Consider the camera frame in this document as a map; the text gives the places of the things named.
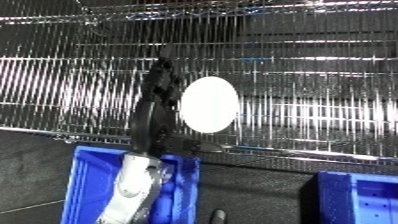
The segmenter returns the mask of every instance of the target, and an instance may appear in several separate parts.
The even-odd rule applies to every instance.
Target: wire mesh
[[[241,104],[220,133],[181,119],[178,133],[231,153],[397,161],[398,1],[4,2],[1,129],[129,144],[142,77],[172,43],[184,87],[219,76]]]

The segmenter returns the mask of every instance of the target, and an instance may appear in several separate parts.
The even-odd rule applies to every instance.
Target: metal grid
[[[184,87],[219,76],[231,153],[396,164],[398,1],[5,1],[0,128],[129,144],[140,81],[174,45]]]

